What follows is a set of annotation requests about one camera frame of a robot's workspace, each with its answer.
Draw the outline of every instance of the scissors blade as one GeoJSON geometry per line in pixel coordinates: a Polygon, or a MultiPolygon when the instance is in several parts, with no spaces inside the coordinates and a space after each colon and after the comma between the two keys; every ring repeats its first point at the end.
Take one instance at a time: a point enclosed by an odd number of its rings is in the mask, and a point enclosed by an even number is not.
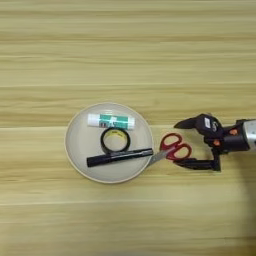
{"type": "Polygon", "coordinates": [[[167,157],[167,155],[173,151],[175,149],[175,147],[172,147],[168,150],[161,150],[160,152],[158,152],[157,154],[153,155],[150,159],[150,162],[148,164],[148,166],[151,166],[152,164],[164,159],[167,157]]]}

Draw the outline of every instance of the label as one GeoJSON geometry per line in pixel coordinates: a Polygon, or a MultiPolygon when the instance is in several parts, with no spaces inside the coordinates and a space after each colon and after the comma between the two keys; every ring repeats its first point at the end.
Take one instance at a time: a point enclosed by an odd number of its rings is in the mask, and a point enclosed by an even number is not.
{"type": "Polygon", "coordinates": [[[128,117],[100,115],[99,126],[102,128],[115,127],[128,129],[128,117]]]}
{"type": "Polygon", "coordinates": [[[206,128],[211,129],[211,120],[209,118],[205,118],[204,123],[205,123],[206,128]]]}

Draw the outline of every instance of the plate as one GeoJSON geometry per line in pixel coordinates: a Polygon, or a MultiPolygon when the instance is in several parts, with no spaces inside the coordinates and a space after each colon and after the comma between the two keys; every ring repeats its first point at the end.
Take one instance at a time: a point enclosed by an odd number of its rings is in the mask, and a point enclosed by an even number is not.
{"type": "Polygon", "coordinates": [[[88,157],[104,154],[100,136],[104,128],[89,127],[88,114],[131,116],[135,129],[127,131],[131,137],[129,150],[154,148],[153,137],[146,120],[129,107],[116,103],[101,103],[79,112],[70,122],[65,138],[66,152],[74,168],[85,177],[102,183],[121,183],[137,177],[148,165],[151,156],[120,161],[88,168],[88,157]]]}

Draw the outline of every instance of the metal part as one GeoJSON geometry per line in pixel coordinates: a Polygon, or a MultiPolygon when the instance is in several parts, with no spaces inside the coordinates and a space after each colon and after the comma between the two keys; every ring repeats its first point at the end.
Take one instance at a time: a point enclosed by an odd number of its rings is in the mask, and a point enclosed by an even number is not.
{"type": "Polygon", "coordinates": [[[256,120],[244,123],[244,133],[250,150],[256,150],[256,120]]]}

